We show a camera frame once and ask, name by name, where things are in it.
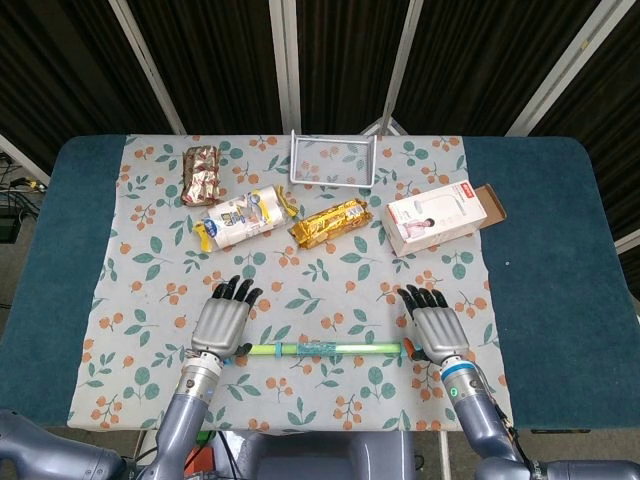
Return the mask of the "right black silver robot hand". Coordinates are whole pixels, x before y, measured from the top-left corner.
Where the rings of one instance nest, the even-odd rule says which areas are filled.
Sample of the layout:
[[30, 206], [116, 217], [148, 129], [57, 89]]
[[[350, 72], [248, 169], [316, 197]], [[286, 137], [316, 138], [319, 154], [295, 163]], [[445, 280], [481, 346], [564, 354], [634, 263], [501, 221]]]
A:
[[439, 290], [407, 284], [398, 294], [414, 325], [414, 339], [403, 340], [413, 361], [442, 366], [448, 358], [468, 355], [469, 342], [462, 324]]

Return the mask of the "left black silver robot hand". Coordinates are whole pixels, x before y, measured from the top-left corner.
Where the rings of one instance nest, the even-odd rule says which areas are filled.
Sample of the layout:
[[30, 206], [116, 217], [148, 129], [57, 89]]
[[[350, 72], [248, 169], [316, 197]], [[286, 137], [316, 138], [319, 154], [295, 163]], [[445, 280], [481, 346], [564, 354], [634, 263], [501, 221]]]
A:
[[263, 290], [253, 286], [252, 279], [240, 280], [239, 275], [218, 284], [205, 302], [191, 337], [191, 349], [205, 352], [221, 360], [245, 356], [250, 342], [242, 335], [256, 300]]

